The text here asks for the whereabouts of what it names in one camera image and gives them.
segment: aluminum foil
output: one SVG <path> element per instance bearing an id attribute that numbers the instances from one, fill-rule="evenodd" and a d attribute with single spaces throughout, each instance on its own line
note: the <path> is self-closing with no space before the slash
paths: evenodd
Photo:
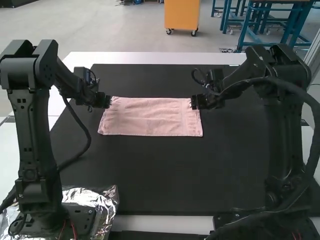
<path id="1" fill-rule="evenodd" d="M 78 204 L 80 206 L 93 207 L 96 211 L 95 220 L 92 226 L 90 239 L 108 239 L 111 227 L 119 204 L 119 195 L 116 185 L 106 189 L 89 189 L 83 187 L 63 187 L 63 203 Z M 19 206 L 17 203 L 8 207 L 0 214 L 0 240 L 56 240 L 52 237 L 31 237 L 27 235 L 17 235 L 15 238 L 8 235 L 10 224 L 17 218 Z"/>

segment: black tabletop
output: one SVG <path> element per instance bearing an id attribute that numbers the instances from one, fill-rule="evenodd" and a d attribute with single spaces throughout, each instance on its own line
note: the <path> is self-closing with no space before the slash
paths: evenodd
<path id="1" fill-rule="evenodd" d="M 99 90 L 108 95 L 189 98 L 203 91 L 191 79 L 195 67 L 219 66 L 96 64 L 92 70 L 101 79 Z M 234 69 L 223 66 L 225 75 Z M 89 113 L 73 101 L 71 105 L 89 129 L 92 144 L 81 161 L 61 173 L 62 184 L 116 184 L 119 214 L 210 216 L 233 207 L 264 206 L 268 132 L 264 107 L 252 88 L 225 108 L 201 110 L 203 137 L 103 136 L 97 133 L 103 109 Z M 51 139 L 58 163 L 86 141 L 67 110 Z"/>
<path id="2" fill-rule="evenodd" d="M 206 235 L 165 233 L 165 232 L 143 232 L 143 231 L 112 231 L 110 240 L 203 240 Z"/>

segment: black cable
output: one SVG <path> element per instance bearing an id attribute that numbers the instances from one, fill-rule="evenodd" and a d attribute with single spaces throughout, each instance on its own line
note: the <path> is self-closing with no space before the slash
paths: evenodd
<path id="1" fill-rule="evenodd" d="M 196 75 L 195 75 L 196 72 L 199 72 L 199 73 L 201 74 L 202 80 L 199 80 L 199 79 L 196 78 Z M 210 84 L 209 84 L 209 83 L 207 82 L 207 80 L 206 80 L 206 79 L 207 79 L 207 76 L 206 76 L 206 75 L 204 74 L 204 72 L 201 71 L 200 69 L 194 68 L 194 69 L 191 71 L 191 78 L 192 78 L 197 84 L 201 85 L 202 87 L 205 87 L 206 90 L 207 90 L 209 93 L 211 93 L 211 94 L 213 94 L 213 95 L 215 95 L 215 96 L 218 96 L 218 95 L 220 94 L 219 92 L 213 91 L 213 90 L 211 89 Z"/>
<path id="2" fill-rule="evenodd" d="M 96 74 L 91 69 L 88 69 L 88 70 L 94 76 L 94 81 L 97 82 Z"/>
<path id="3" fill-rule="evenodd" d="M 214 240 L 219 235 L 225 232 L 235 230 L 242 226 L 248 226 L 262 219 L 266 219 L 272 215 L 285 212 L 293 204 L 295 204 L 295 202 L 308 189 L 309 184 L 315 174 L 316 167 L 318 165 L 318 160 L 320 157 L 320 147 L 319 147 L 320 146 L 320 104 L 305 90 L 296 86 L 293 83 L 280 80 L 276 77 L 258 77 L 258 78 L 248 79 L 248 80 L 242 80 L 230 85 L 229 87 L 227 87 L 225 90 L 222 91 L 222 93 L 220 94 L 220 98 L 223 99 L 224 94 L 226 94 L 229 90 L 234 90 L 241 87 L 242 87 L 241 90 L 243 90 L 244 89 L 243 86 L 245 87 L 245 89 L 247 89 L 253 84 L 261 84 L 261 83 L 271 83 L 271 84 L 277 85 L 280 89 L 296 94 L 301 98 L 301 100 L 303 100 L 306 104 L 308 104 L 311 107 L 313 118 L 314 118 L 314 132 L 313 132 L 312 143 L 310 147 L 309 158 L 307 160 L 306 167 L 305 167 L 305 174 L 302 177 L 302 182 L 297 187 L 297 189 L 293 191 L 291 195 L 289 195 L 289 197 L 285 199 L 280 204 L 280 206 L 278 206 L 276 209 L 272 211 L 262 211 L 259 213 L 251 214 L 243 218 L 240 218 L 234 222 L 225 224 L 224 226 L 218 228 L 216 231 L 212 232 L 206 238 L 206 240 Z"/>
<path id="4" fill-rule="evenodd" d="M 89 149 L 89 147 L 91 145 L 91 141 L 92 141 L 91 135 L 90 135 L 88 129 L 81 122 L 80 118 L 77 116 L 77 114 L 75 113 L 75 111 L 71 107 L 71 105 L 68 102 L 68 100 L 65 97 L 62 97 L 62 99 L 63 99 L 63 102 L 64 102 L 66 108 L 69 110 L 69 112 L 71 113 L 71 115 L 74 118 L 74 120 L 76 121 L 76 123 L 84 131 L 84 133 L 86 135 L 86 138 L 87 138 L 87 142 L 86 142 L 84 148 L 81 151 L 79 151 L 76 155 L 74 155 L 73 157 L 65 160 L 63 163 L 61 163 L 60 165 L 57 166 L 57 169 L 58 169 L 59 172 L 61 172 L 62 170 L 64 170 L 68 166 L 70 166 L 71 164 L 73 164 L 76 161 L 78 161 L 79 157 L 81 155 L 83 155 Z M 11 189 L 11 191 L 9 192 L 9 194 L 7 195 L 7 197 L 3 200 L 2 204 L 0 205 L 0 214 L 14 202 L 15 198 L 16 198 L 16 186 L 14 185 L 13 188 Z"/>
<path id="5" fill-rule="evenodd" d="M 70 166 L 71 164 L 73 164 L 74 162 L 76 162 L 78 160 L 78 158 L 83 155 L 90 147 L 91 145 L 91 135 L 89 130 L 86 128 L 86 126 L 82 123 L 82 121 L 80 120 L 80 118 L 77 116 L 75 110 L 71 107 L 70 103 L 68 102 L 68 100 L 65 97 L 62 97 L 63 102 L 66 106 L 66 108 L 69 110 L 69 112 L 71 113 L 72 117 L 74 118 L 74 120 L 76 121 L 76 123 L 80 126 L 80 128 L 84 131 L 84 134 L 86 136 L 86 144 L 84 146 L 84 148 L 78 152 L 75 156 L 73 156 L 72 158 L 65 160 L 63 163 L 61 163 L 60 165 L 58 165 L 58 171 L 61 172 L 63 169 L 67 168 L 68 166 Z"/>
<path id="6" fill-rule="evenodd" d="M 24 214 L 23 217 L 20 217 L 20 218 L 17 218 L 16 220 L 14 220 L 9 226 L 8 235 L 10 237 L 14 237 L 15 235 L 18 235 L 21 232 L 21 230 L 24 228 L 26 220 L 27 220 L 27 215 L 26 214 Z M 18 229 L 16 231 L 11 231 L 12 226 L 15 223 L 18 223 L 18 222 L 20 222 L 19 225 L 18 225 Z"/>

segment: concrete floor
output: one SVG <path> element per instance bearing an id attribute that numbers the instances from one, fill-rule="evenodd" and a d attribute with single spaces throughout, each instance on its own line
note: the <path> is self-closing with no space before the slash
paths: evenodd
<path id="1" fill-rule="evenodd" d="M 34 45 L 55 39 L 61 59 L 73 51 L 219 52 L 237 46 L 240 32 L 220 32 L 221 18 L 211 17 L 212 0 L 202 0 L 197 37 L 184 31 L 167 35 L 163 4 L 116 4 L 115 0 L 39 0 L 15 9 L 0 8 L 0 52 L 13 39 L 28 39 Z M 222 5 L 223 0 L 217 0 L 217 6 Z M 303 32 L 313 38 L 319 27 L 319 15 L 313 10 Z M 281 34 L 273 31 L 264 39 L 276 42 Z M 9 112 L 6 93 L 0 90 L 0 117 Z"/>

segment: pink towel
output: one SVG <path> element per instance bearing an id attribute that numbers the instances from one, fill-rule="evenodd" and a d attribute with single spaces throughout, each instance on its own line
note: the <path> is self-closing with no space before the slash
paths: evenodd
<path id="1" fill-rule="evenodd" d="M 112 97 L 102 115 L 102 135 L 202 137 L 199 110 L 192 110 L 190 98 Z"/>

